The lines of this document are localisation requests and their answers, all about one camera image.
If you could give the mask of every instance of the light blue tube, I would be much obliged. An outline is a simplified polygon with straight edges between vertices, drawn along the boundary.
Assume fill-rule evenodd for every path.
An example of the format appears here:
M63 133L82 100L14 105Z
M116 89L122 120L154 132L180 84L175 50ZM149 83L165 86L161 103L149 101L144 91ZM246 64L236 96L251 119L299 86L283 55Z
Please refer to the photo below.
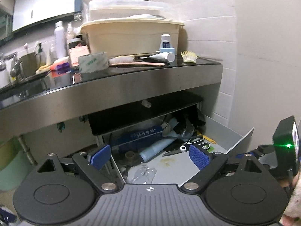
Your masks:
M167 137L175 137L175 138L159 140L159 141L153 143L147 149L145 149L139 153L139 155L142 157L144 162L149 161L156 154L158 154L160 151L165 149L168 145L170 145L173 141L175 141L178 138L178 134L176 134L174 131L171 131L166 136Z

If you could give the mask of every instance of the round black cover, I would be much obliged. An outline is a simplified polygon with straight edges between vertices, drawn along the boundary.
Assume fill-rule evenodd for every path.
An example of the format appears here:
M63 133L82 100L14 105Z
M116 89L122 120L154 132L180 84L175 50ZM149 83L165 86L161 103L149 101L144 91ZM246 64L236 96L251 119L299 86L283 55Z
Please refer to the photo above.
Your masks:
M36 225L62 224L85 213L94 190L82 179L57 172L30 174L15 191L19 217Z
M219 217L237 225L273 222L287 204L286 193L277 181L256 172L216 180L207 188L205 200Z

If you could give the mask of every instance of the light blue box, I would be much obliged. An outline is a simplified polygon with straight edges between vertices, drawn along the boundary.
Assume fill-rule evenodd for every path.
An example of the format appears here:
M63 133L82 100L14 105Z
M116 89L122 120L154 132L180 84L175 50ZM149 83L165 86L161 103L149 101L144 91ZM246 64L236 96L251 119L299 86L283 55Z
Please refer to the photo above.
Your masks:
M176 51L174 48L160 48L160 53L164 52L173 53L174 55L176 55Z

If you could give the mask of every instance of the crosshair logo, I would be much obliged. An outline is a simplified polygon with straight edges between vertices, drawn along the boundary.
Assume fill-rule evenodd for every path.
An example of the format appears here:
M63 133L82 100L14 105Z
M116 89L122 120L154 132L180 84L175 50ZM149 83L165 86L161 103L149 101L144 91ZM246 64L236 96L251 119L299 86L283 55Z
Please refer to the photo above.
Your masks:
M152 191L154 191L155 189L154 189L153 187L147 187L146 190L147 190L148 192L152 192Z

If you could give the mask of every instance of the yellow plastic tool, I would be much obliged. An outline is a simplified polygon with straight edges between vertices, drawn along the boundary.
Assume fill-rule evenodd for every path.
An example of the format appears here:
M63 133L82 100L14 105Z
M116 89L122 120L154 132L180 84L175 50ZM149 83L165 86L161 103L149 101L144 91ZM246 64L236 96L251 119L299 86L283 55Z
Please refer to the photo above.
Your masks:
M201 134L200 132L197 132L197 134L198 134L198 135L201 135L201 136L203 136L203 137L204 137L204 139L208 140L209 142L211 142L211 143L213 143L213 144L216 144L216 142L215 142L213 139L211 139L211 138L208 138L207 136L205 136L205 135Z

